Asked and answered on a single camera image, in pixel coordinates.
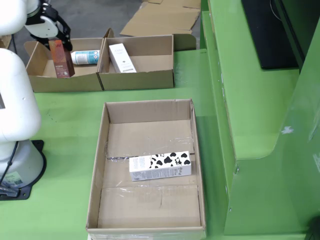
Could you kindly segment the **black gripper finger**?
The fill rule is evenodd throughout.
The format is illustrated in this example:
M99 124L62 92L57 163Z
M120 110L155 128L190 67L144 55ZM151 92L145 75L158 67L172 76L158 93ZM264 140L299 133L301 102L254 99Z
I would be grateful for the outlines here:
M70 40L71 28L59 15L58 11L51 5L43 6L43 16L53 21L55 27L58 29L54 38L61 40L64 48L71 52L73 50L73 45Z
M35 36L33 34L30 35L33 39L35 39L37 42L41 43L42 45L44 45L48 50L50 49L49 46L49 39L48 38L41 38L38 36Z

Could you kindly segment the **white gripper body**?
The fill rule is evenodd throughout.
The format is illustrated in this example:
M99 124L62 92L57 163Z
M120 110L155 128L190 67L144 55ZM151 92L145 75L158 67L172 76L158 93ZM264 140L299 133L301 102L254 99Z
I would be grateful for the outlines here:
M26 25L25 28L31 35L37 38L54 38L58 35L59 29L54 21L46 16L41 16L42 23Z

